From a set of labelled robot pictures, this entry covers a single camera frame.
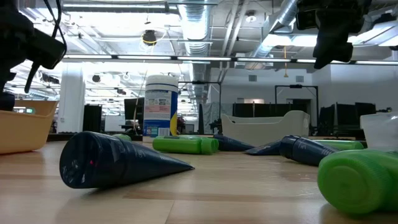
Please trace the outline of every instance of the tan basket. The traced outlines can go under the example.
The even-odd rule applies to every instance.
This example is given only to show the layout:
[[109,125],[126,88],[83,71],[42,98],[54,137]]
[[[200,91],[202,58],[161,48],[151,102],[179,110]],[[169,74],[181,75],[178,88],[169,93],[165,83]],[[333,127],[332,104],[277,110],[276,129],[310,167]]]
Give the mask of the tan basket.
[[43,147],[57,104],[57,101],[16,100],[15,106],[34,108],[35,114],[0,111],[0,154]]

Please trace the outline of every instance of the white plastic container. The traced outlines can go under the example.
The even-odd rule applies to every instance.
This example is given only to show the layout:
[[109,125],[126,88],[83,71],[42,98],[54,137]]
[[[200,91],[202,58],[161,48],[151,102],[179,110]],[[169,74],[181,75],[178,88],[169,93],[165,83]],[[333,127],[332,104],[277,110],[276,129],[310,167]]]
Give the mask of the white plastic container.
[[369,149],[398,150],[398,112],[363,115],[361,128]]
[[147,78],[144,106],[144,142],[157,136],[177,135],[178,80],[166,75]]

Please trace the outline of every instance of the wooden table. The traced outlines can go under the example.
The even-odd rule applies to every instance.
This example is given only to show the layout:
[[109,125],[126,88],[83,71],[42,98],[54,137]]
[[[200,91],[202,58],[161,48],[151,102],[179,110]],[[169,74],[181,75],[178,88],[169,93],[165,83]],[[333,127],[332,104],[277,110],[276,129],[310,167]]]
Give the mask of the wooden table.
[[195,170],[113,190],[60,179],[65,142],[0,156],[0,223],[398,223],[394,213],[350,218],[317,187],[317,168],[280,156],[171,154]]

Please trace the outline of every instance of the container label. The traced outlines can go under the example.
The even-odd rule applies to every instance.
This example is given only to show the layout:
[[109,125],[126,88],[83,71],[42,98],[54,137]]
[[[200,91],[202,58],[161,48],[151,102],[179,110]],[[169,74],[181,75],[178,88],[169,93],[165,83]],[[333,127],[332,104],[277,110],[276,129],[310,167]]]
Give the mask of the container label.
[[170,121],[172,92],[168,90],[148,90],[145,92],[144,119]]

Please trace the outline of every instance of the green plastic bottle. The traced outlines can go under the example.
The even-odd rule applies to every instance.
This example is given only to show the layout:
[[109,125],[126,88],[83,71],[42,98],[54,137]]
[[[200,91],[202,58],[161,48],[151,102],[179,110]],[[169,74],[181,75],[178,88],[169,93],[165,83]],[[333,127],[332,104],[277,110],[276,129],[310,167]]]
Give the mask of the green plastic bottle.
[[315,140],[320,144],[331,146],[339,151],[351,149],[364,149],[359,141],[341,141],[341,140]]
[[160,152],[211,155],[218,149],[218,141],[198,136],[158,136],[152,147]]
[[364,149],[326,156],[318,186],[330,204],[346,213],[398,211],[398,152]]
[[119,139],[131,141],[130,136],[128,136],[127,134],[114,134],[113,136],[115,136],[115,137],[117,137]]

